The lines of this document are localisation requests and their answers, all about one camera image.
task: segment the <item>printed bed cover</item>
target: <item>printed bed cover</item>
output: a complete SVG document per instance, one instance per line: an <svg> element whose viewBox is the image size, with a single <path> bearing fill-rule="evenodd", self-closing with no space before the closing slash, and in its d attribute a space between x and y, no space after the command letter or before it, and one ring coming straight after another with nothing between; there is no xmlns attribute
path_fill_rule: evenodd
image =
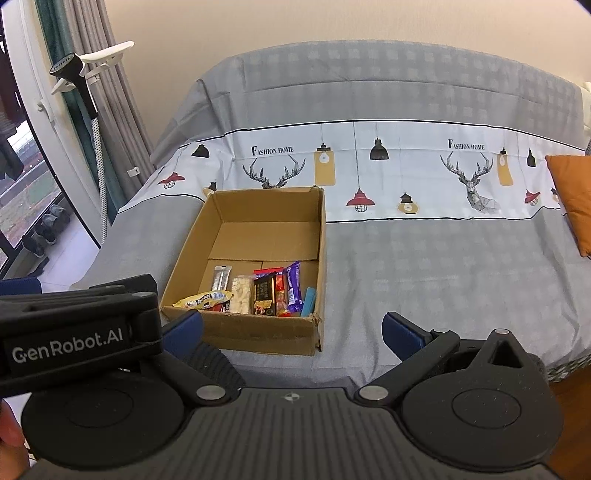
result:
<svg viewBox="0 0 591 480"><path fill-rule="evenodd" d="M151 273L162 293L209 192L316 184L323 352L226 351L249 385L369 382L399 363L381 338L391 310L463 338L508 328L564 376L591 352L591 265L544 157L588 140L579 87L495 56L338 41L232 57L190 89L74 287Z"/></svg>

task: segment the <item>gray curtain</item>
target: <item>gray curtain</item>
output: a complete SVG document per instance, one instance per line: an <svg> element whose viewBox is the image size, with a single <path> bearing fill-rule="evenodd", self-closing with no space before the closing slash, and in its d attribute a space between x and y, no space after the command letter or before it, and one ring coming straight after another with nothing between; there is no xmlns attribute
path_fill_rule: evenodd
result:
<svg viewBox="0 0 591 480"><path fill-rule="evenodd" d="M103 0L63 0L63 3L77 54L91 53L117 43ZM90 88L99 111L103 142L125 196L130 199L152 174L154 166L150 162L152 145L122 65L101 73L100 81ZM127 171L135 166L139 168L139 175L130 177Z"/></svg>

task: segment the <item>window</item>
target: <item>window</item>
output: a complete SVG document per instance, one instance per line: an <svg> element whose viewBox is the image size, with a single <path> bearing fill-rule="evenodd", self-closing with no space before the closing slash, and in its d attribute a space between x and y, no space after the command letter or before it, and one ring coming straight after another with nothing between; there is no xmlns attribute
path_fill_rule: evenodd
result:
<svg viewBox="0 0 591 480"><path fill-rule="evenodd" d="M8 63L0 33L0 270L17 254L21 238L60 194L37 145Z"/></svg>

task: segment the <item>green curtain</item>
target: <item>green curtain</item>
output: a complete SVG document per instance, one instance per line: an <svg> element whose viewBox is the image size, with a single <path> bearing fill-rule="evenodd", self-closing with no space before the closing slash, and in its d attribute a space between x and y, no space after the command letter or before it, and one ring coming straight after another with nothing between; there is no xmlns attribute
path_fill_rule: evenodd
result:
<svg viewBox="0 0 591 480"><path fill-rule="evenodd" d="M61 0L35 0L39 18L41 20L41 29L47 44L47 50L53 63L57 62L65 55L74 51L72 37L66 22L66 14L64 5ZM62 93L68 112L72 119L72 123L76 130L76 134L80 139L82 150L86 158L86 162L98 185L98 172L96 167L95 150L92 145L92 129L90 126L90 117L82 97L78 90ZM103 162L105 164L105 183L107 187L107 211L109 220L113 222L117 210L121 208L126 202L125 195L113 169L109 152L103 144Z"/></svg>

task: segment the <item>shoe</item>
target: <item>shoe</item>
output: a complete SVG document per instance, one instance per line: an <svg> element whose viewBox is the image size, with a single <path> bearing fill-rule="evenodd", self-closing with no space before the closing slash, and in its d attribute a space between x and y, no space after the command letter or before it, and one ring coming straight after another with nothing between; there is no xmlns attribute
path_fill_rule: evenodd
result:
<svg viewBox="0 0 591 480"><path fill-rule="evenodd" d="M70 223L70 214L64 207L60 207L59 205L51 205L49 207L49 213L56 217L63 225Z"/></svg>
<svg viewBox="0 0 591 480"><path fill-rule="evenodd" d="M27 250L28 252L31 252L32 254L34 254L36 257L43 258L45 256L45 249L34 238L32 238L30 236L23 236L21 238L21 242L22 242L22 247L25 250Z"/></svg>
<svg viewBox="0 0 591 480"><path fill-rule="evenodd" d="M48 226L49 228L55 230L56 227L56 221L57 221L57 217L50 214L50 213L45 213L42 217L41 217L41 221L43 222L43 224L45 226Z"/></svg>
<svg viewBox="0 0 591 480"><path fill-rule="evenodd" d="M35 225L35 233L42 236L49 245L56 243L56 234L43 221Z"/></svg>

